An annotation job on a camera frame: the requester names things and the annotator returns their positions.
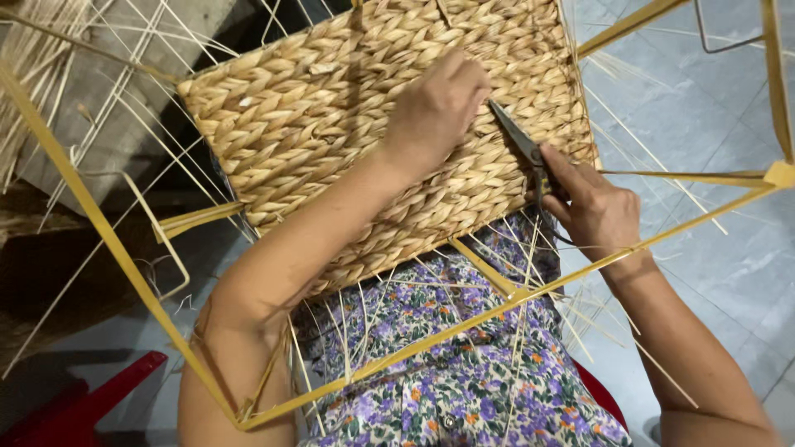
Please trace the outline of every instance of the braided fiber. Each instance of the braided fiber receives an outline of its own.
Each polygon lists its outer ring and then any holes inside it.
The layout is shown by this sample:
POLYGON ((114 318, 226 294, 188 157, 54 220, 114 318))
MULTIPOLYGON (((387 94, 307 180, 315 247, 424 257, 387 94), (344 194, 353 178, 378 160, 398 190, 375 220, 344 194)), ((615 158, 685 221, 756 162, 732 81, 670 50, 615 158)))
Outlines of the braided fiber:
MULTIPOLYGON (((261 234, 383 138, 394 100, 450 47, 479 60, 491 98, 534 141, 593 162, 579 73, 553 0, 368 2, 183 82, 178 91, 261 234)), ((525 204, 529 166, 487 106, 434 174, 387 206, 329 264, 334 291, 525 204)))

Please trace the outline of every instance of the red chair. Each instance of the red chair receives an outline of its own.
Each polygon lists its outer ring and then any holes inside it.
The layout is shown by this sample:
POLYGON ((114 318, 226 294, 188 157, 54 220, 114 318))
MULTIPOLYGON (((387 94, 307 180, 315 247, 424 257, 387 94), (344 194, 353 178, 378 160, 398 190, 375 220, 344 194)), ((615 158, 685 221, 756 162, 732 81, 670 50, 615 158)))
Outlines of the red chair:
POLYGON ((162 352, 150 351, 91 393, 81 379, 12 426, 0 436, 0 446, 101 446, 94 433, 99 419, 167 359, 162 352))

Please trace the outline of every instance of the floral dress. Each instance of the floral dress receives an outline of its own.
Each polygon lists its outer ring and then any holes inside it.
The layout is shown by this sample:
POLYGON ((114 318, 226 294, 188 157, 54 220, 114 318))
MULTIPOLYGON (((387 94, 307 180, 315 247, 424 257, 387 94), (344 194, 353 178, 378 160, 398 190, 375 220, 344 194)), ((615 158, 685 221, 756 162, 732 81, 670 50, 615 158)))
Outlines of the floral dress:
MULTIPOLYGON (((523 283, 535 213, 514 213, 462 241, 523 283)), ((541 235, 537 247, 530 284, 560 276, 541 235)), ((296 311, 304 357, 324 381, 345 376, 342 340, 355 371, 505 300, 451 247, 419 259, 296 311), (422 285, 440 283, 466 287, 422 285)), ((580 381, 549 295, 523 306, 321 398, 322 432, 310 414, 300 445, 630 445, 580 381)))

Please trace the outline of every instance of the hand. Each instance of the hand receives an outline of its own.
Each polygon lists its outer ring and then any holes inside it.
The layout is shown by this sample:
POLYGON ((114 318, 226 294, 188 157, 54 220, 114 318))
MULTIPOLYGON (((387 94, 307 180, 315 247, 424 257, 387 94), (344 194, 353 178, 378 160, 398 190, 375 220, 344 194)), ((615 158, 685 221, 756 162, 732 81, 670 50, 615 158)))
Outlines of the hand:
MULTIPOLYGON (((572 199, 571 204, 566 204, 548 194, 541 203, 591 262, 641 241, 638 194, 614 186, 589 165, 570 165, 548 144, 541 145, 541 154, 572 199)), ((645 265, 646 259, 651 259, 651 252, 636 253, 604 267, 603 272, 628 273, 627 269, 637 270, 645 265)))
POLYGON ((461 143, 490 92, 483 67, 452 49, 397 98, 383 147, 390 166, 422 180, 461 143))

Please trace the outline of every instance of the scissors blade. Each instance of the scissors blade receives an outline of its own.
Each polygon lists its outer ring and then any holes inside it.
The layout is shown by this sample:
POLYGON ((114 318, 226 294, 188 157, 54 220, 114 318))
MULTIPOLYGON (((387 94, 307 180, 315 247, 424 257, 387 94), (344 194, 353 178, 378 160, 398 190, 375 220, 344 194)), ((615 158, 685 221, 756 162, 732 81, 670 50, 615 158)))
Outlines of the scissors blade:
POLYGON ((508 115, 508 112, 502 108, 499 104, 489 99, 489 106, 494 114, 497 116, 500 124, 502 124, 502 128, 508 132, 508 135, 514 142, 516 146, 519 146, 519 150, 525 155, 525 157, 533 164, 533 150, 538 149, 538 145, 530 139, 530 136, 517 125, 517 123, 508 115))

